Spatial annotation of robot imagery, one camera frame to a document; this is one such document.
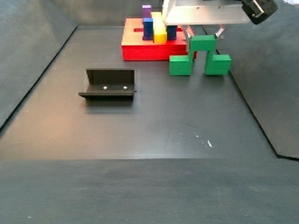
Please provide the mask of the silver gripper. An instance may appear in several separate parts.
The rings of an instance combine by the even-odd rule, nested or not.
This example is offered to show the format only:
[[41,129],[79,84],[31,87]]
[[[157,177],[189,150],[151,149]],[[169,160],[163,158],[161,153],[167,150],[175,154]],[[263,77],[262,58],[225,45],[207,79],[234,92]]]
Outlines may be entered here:
[[250,19],[239,0],[163,0],[163,21],[169,25],[185,25],[187,39],[194,35],[190,25],[219,25],[218,39],[226,31],[225,25],[246,24]]

